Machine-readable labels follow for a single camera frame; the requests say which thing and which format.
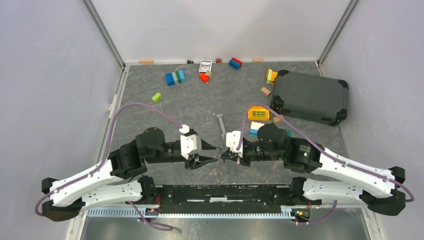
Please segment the perforated metal ring plate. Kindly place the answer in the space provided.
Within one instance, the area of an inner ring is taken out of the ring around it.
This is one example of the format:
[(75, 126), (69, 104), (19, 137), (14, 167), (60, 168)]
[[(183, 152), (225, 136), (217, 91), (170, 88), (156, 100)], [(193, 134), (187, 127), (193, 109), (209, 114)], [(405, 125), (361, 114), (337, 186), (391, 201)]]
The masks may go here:
[(223, 178), (222, 178), (222, 167), (223, 167), (223, 164), (225, 162), (221, 158), (222, 152), (223, 152), (223, 149), (220, 146), (218, 146), (217, 147), (217, 150), (216, 150), (217, 169), (216, 169), (216, 172), (215, 172), (216, 173), (216, 176), (217, 176), (216, 184), (218, 184), (218, 185), (221, 185), (222, 184), (222, 181), (223, 181)]

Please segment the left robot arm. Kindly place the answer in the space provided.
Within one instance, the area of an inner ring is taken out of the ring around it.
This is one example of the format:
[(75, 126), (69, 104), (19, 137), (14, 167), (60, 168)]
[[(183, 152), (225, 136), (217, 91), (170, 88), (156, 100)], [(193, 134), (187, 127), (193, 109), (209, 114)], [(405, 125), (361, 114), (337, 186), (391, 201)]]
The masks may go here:
[(101, 163), (65, 179), (43, 179), (41, 191), (47, 201), (40, 205), (39, 215), (62, 222), (102, 205), (156, 204), (159, 194), (153, 178), (145, 175), (147, 164), (183, 162), (186, 169), (194, 170), (216, 162), (214, 157), (200, 155), (215, 149), (186, 125), (180, 139), (171, 142), (161, 129), (150, 127)]

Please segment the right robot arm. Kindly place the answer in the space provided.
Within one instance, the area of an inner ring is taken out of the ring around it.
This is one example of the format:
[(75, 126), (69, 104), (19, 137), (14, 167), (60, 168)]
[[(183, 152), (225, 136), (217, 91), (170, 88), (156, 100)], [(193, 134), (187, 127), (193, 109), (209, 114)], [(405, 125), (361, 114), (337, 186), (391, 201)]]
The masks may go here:
[(343, 157), (318, 143), (291, 137), (274, 123), (263, 124), (256, 132), (256, 141), (241, 137), (238, 130), (224, 136), (227, 150), (224, 160), (250, 166), (251, 162), (282, 161), (286, 169), (333, 178), (319, 181), (295, 177), (290, 185), (289, 199), (295, 204), (304, 201), (357, 203), (386, 216), (397, 216), (406, 207), (406, 195), (399, 190), (405, 181), (401, 167), (377, 168)]

